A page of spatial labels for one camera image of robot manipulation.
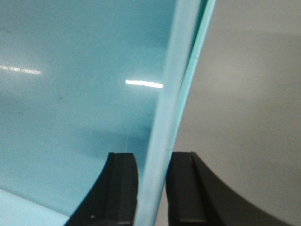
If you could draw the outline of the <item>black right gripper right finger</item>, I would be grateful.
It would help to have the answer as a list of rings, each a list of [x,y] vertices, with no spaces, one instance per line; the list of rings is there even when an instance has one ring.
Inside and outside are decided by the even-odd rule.
[[[166,174],[170,226],[285,226],[240,196],[195,152],[173,152]]]

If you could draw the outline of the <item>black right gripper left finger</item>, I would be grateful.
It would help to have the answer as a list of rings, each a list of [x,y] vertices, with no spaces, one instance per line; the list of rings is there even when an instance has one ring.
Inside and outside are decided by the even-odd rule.
[[[105,166],[66,226],[132,226],[138,193],[133,153],[109,153]]]

